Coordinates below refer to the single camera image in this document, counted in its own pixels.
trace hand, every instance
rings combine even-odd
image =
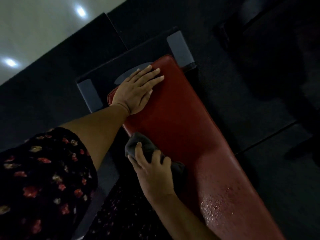
[[[118,87],[111,105],[123,106],[129,115],[140,112],[149,101],[152,88],[165,78],[161,76],[151,80],[160,73],[159,68],[150,72],[151,69],[152,66],[148,65],[144,70],[138,69],[126,78]]]
[[[142,144],[138,142],[135,149],[134,160],[128,156],[136,171],[142,191],[149,203],[153,206],[165,201],[169,196],[175,196],[174,182],[171,173],[171,159],[165,157],[160,163],[161,151],[155,150],[151,163],[148,163],[142,152]]]

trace floral sleeve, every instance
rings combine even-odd
[[[64,128],[0,153],[0,239],[70,239],[97,184],[89,152]]]

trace forearm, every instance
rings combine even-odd
[[[151,205],[174,240],[219,239],[176,195]]]
[[[90,152],[98,170],[114,138],[128,116],[120,105],[112,105],[98,112],[61,125],[75,133]]]

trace red bench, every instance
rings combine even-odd
[[[284,239],[228,143],[174,59],[152,65],[165,79],[123,127],[140,132],[188,169],[181,200],[221,239]],[[111,104],[114,89],[108,95]]]

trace glossy floor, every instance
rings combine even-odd
[[[0,0],[0,85],[125,0]]]

